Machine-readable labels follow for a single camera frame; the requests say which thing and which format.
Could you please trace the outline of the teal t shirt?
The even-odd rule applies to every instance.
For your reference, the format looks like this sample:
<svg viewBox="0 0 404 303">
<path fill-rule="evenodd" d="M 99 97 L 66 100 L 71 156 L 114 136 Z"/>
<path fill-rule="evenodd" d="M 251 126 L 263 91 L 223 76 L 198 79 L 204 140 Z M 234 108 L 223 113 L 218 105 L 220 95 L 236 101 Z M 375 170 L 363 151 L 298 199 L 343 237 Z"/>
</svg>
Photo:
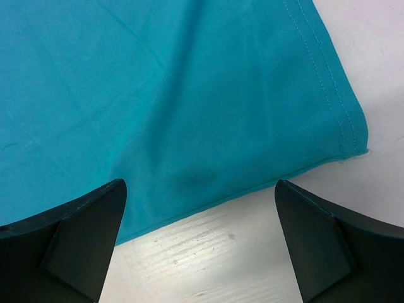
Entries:
<svg viewBox="0 0 404 303">
<path fill-rule="evenodd" d="M 122 244 L 368 129 L 312 1 L 2 1 L 1 223 L 128 185 Z"/>
</svg>

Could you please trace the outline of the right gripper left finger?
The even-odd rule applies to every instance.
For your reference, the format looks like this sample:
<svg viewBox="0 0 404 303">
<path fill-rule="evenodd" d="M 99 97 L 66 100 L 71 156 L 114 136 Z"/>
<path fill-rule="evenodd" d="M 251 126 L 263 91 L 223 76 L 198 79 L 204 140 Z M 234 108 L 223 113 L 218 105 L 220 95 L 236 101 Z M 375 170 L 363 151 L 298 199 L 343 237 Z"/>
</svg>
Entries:
<svg viewBox="0 0 404 303">
<path fill-rule="evenodd" d="M 98 302 L 127 200 L 115 179 L 1 227 L 1 302 Z"/>
</svg>

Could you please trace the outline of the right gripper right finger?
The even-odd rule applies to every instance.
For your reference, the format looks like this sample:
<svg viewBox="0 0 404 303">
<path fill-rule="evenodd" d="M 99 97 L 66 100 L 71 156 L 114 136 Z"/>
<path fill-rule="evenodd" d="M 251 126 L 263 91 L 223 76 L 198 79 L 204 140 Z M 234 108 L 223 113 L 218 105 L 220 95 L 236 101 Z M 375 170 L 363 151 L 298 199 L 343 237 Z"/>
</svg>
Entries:
<svg viewBox="0 0 404 303">
<path fill-rule="evenodd" d="M 275 203 L 303 302 L 403 302 L 403 228 L 284 180 Z"/>
</svg>

